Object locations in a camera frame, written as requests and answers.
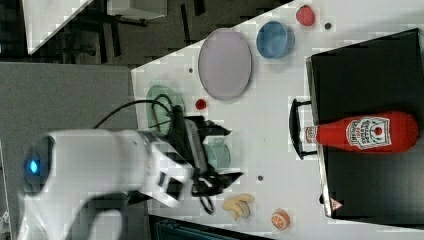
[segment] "blue light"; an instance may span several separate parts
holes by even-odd
[[[32,160],[29,164],[29,168],[31,169],[32,173],[36,173],[38,171],[38,165],[34,160]]]

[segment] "blue bowl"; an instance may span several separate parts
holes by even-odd
[[[293,49],[294,39],[294,33],[288,26],[272,21],[259,30],[256,46],[265,58],[281,58]]]

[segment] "green plate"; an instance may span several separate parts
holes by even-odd
[[[169,99],[172,102],[172,105],[180,105],[183,111],[185,112],[185,105],[184,100],[181,96],[181,94],[177,93],[176,91],[172,90],[171,88],[162,86],[162,85],[154,85],[149,89],[149,92],[147,93],[147,99],[154,100],[157,96],[160,94],[165,94],[169,97]],[[158,99],[159,102],[163,103],[169,110],[171,110],[171,106],[169,105],[169,102],[166,98],[160,98]],[[152,110],[153,104],[146,104],[146,116],[147,116],[147,124],[148,126],[153,126],[158,123],[169,121],[169,117],[166,116],[166,111],[159,105],[154,105],[154,109],[156,112],[156,119],[153,114]],[[149,128],[151,131],[159,131],[160,133],[166,135],[168,133],[170,123],[162,124],[158,127]]]

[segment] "ketchup label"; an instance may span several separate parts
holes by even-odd
[[[346,128],[346,137],[351,146],[359,149],[391,145],[390,119],[382,117],[363,117],[353,120]]]

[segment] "red bead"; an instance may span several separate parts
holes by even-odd
[[[206,101],[204,99],[199,99],[196,102],[196,109],[203,110],[206,108]]]

